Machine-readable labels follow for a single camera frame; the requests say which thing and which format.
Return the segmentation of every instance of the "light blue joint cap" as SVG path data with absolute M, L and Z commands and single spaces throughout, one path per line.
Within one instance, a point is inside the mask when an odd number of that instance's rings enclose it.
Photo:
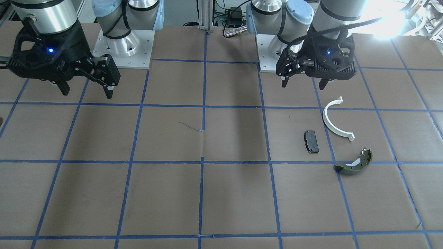
M 314 10 L 311 5 L 303 0 L 288 0 L 286 2 L 286 9 L 295 20 L 309 25 L 314 18 Z
M 152 30 L 161 30 L 164 24 L 164 13 L 165 13 L 165 4 L 164 0 L 159 0 L 159 10 L 157 12 L 157 17 L 155 18 L 154 27 Z
M 92 9 L 96 17 L 103 17 L 111 14 L 121 4 L 121 0 L 93 0 Z
M 251 4 L 246 6 L 246 25 L 248 26 L 248 32 L 257 35 L 257 29 L 255 28 L 254 16 L 252 14 Z

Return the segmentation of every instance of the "metal connector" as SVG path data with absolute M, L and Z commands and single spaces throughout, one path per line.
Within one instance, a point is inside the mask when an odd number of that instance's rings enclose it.
M 241 26 L 225 32 L 225 37 L 231 37 L 248 31 L 248 26 Z

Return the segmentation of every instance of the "white mounting plate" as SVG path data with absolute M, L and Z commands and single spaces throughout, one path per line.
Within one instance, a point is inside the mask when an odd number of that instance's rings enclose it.
M 155 31 L 152 30 L 133 30 L 140 38 L 140 50 L 129 57 L 114 57 L 117 68 L 133 68 L 133 69 L 149 69 L 151 61 L 152 45 L 154 44 Z M 92 53 L 95 57 L 100 57 L 104 54 L 109 54 L 106 48 L 106 42 L 103 36 L 103 31 L 100 30 L 97 42 L 95 43 L 94 51 Z
M 269 54 L 268 47 L 275 35 L 256 35 L 257 52 L 261 72 L 276 72 L 277 60 Z

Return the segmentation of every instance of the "table surface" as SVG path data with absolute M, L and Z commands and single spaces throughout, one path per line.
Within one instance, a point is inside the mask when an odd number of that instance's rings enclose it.
M 2 24 L 0 56 L 20 28 Z M 83 28 L 93 47 L 99 26 Z M 0 248 L 443 248 L 443 57 L 354 36 L 357 75 L 323 91 L 281 88 L 253 35 L 219 28 L 164 27 L 111 100 L 0 71 Z M 322 121 L 340 96 L 329 116 L 352 142 Z M 363 147 L 364 171 L 334 171 Z

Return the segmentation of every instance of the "white plastic arc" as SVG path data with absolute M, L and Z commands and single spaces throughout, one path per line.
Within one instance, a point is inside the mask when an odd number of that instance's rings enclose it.
M 340 98 L 338 98 L 337 100 L 331 101 L 329 102 L 329 104 L 325 107 L 324 111 L 323 111 L 323 122 L 325 122 L 326 126 L 335 134 L 339 135 L 339 136 L 344 136 L 349 138 L 349 141 L 353 141 L 355 139 L 354 133 L 353 132 L 345 132 L 343 130 L 340 130 L 339 128 L 337 128 L 337 126 L 335 126 L 331 120 L 328 117 L 328 108 L 331 105 L 339 105 L 343 102 L 343 97 L 340 96 Z

